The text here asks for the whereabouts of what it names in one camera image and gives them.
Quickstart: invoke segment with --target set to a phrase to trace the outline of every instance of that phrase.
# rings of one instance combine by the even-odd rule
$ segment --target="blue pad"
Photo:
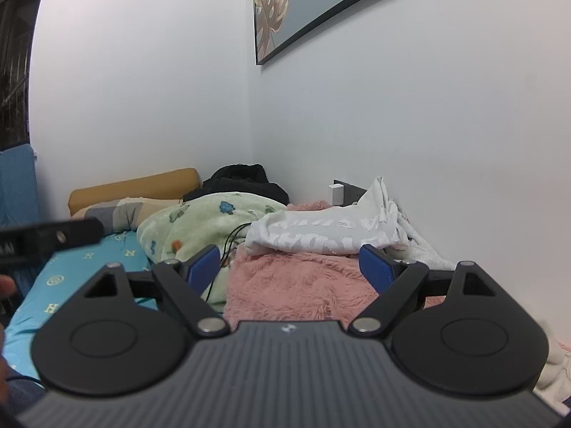
[[[202,295],[207,286],[214,281],[220,270],[220,250],[216,245],[208,245],[194,255],[181,267],[181,275],[186,282]]]
[[[359,270],[375,291],[381,294],[395,281],[395,274],[392,266],[371,248],[370,245],[364,245],[359,250]]]

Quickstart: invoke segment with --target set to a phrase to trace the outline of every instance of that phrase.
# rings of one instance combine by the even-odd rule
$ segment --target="human hand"
[[[0,275],[0,299],[12,296],[16,292],[16,284],[7,275]],[[0,351],[4,347],[4,327],[0,325]],[[4,357],[0,357],[0,402],[8,400],[8,362]]]

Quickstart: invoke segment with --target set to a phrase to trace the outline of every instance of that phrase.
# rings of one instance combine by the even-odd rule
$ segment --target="black cable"
[[[34,377],[29,377],[27,375],[14,375],[13,377],[8,377],[8,378],[6,378],[6,383],[8,383],[8,381],[13,381],[15,379],[24,379],[24,380],[28,380],[28,381],[33,381],[34,383],[39,384],[41,387],[46,389],[46,387],[44,386],[44,384],[40,380],[38,380],[37,378],[34,378]]]
[[[230,256],[230,252],[232,252],[232,244],[236,241],[236,238],[238,238],[238,234],[242,231],[243,228],[245,228],[251,224],[252,224],[252,222],[248,222],[247,224],[238,225],[235,229],[233,229],[230,232],[230,234],[226,238],[226,241],[224,242],[224,251],[222,252],[222,259],[220,261],[220,268],[222,268],[224,263],[228,260],[228,257]],[[210,287],[208,288],[208,294],[206,295],[205,302],[208,302],[208,300],[210,299],[210,293],[212,292],[212,286],[214,284],[214,281],[216,280],[216,277],[218,277],[218,273],[216,273],[216,275],[212,279],[212,282],[210,283]]]

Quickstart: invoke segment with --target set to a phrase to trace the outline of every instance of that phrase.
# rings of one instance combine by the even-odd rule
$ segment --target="black picture frame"
[[[258,59],[258,50],[256,49],[256,65],[263,65],[263,64],[267,63],[270,59],[272,59],[274,56],[276,56],[277,54],[284,51],[287,47],[289,47],[292,43],[294,43],[295,41],[302,38],[305,34],[309,33],[310,31],[312,31],[313,29],[315,29],[319,25],[323,24],[325,21],[331,19],[332,17],[339,14],[341,11],[344,11],[345,9],[349,8],[349,6],[357,3],[358,1],[361,1],[361,0],[342,0],[342,1],[340,1],[335,6],[332,6],[327,11],[322,13],[320,16],[316,17],[311,22],[306,24],[304,27],[299,29],[295,34],[293,34],[286,41],[284,41],[281,45],[279,45],[279,47],[276,47],[274,50],[272,50],[272,52],[269,53],[263,59]],[[258,28],[256,27],[256,9],[255,9],[255,4],[254,4],[253,0],[252,0],[252,11],[253,11],[253,27],[254,27],[254,38],[255,38],[256,34],[258,33]]]

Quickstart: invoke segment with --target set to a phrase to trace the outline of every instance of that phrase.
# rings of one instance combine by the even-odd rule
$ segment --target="dark window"
[[[39,1],[0,1],[0,151],[30,143],[28,73]]]

